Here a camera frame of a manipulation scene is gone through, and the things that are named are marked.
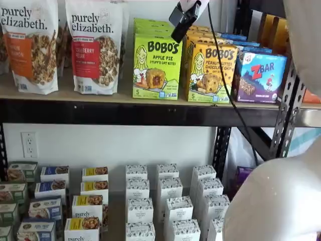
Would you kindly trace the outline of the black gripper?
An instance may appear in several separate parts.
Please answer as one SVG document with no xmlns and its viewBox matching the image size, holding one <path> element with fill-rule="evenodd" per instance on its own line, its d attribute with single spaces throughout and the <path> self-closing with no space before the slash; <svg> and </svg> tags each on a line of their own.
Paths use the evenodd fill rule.
<svg viewBox="0 0 321 241">
<path fill-rule="evenodd" d="M 180 1 L 182 10 L 182 19 L 180 24 L 177 24 L 171 34 L 171 38 L 176 42 L 180 43 L 190 26 L 197 20 L 199 11 L 202 6 L 201 1 Z"/>
</svg>

